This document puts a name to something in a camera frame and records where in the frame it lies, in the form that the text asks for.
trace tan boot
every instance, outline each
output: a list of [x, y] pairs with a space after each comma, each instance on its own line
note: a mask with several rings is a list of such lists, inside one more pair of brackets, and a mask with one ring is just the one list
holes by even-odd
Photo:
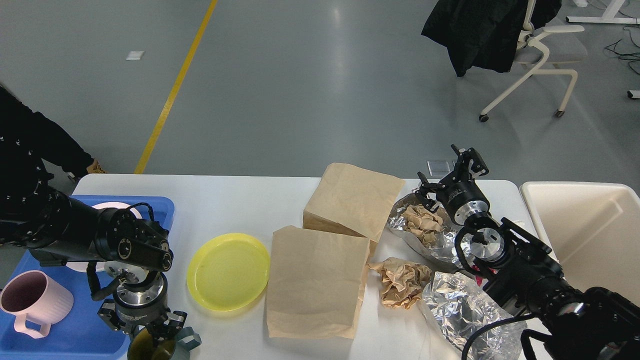
[[86, 167], [86, 171], [89, 174], [108, 174], [98, 163], [98, 160], [93, 159], [93, 163]]

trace aluminum foil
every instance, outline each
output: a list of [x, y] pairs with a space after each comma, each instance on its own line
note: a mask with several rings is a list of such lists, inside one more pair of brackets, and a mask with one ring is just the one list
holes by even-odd
[[[448, 215], [445, 214], [443, 217], [442, 232], [436, 233], [436, 242], [430, 247], [425, 247], [418, 237], [405, 231], [406, 219], [402, 217], [402, 214], [408, 206], [420, 205], [420, 200], [418, 200], [414, 194], [415, 190], [417, 190], [417, 188], [394, 204], [394, 207], [391, 209], [391, 214], [389, 214], [389, 218], [387, 219], [387, 227], [392, 233], [403, 239], [415, 252], [427, 259], [429, 265], [434, 268], [434, 270], [452, 272], [457, 268], [461, 268], [462, 265], [460, 264], [454, 246], [454, 240], [461, 226], [454, 224]], [[468, 241], [462, 241], [460, 243], [462, 251], [467, 257], [467, 261], [471, 264], [474, 256], [471, 254], [469, 244]]]
[[[444, 337], [462, 351], [467, 339], [481, 327], [511, 318], [493, 299], [463, 274], [437, 272], [433, 283], [422, 292], [420, 309], [426, 318], [433, 316]], [[473, 360], [512, 360], [520, 356], [520, 334], [525, 322], [492, 329], [478, 337], [468, 358]]]

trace desk leg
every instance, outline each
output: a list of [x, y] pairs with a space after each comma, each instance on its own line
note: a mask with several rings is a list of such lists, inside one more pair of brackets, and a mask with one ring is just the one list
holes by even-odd
[[595, 24], [640, 24], [640, 19], [616, 17], [626, 0], [611, 0], [601, 17], [567, 16], [567, 22], [591, 22]]

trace white bin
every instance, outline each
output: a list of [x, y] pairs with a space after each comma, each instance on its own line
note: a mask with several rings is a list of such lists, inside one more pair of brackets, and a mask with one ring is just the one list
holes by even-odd
[[542, 181], [520, 192], [569, 284], [601, 286], [640, 305], [640, 199], [631, 188]]

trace black jacket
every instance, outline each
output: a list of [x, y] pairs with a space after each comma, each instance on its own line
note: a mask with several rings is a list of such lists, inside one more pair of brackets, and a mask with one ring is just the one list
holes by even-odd
[[[544, 26], [561, 0], [537, 0], [531, 22]], [[422, 34], [447, 47], [456, 75], [471, 66], [508, 72], [524, 23], [527, 0], [439, 0]]]

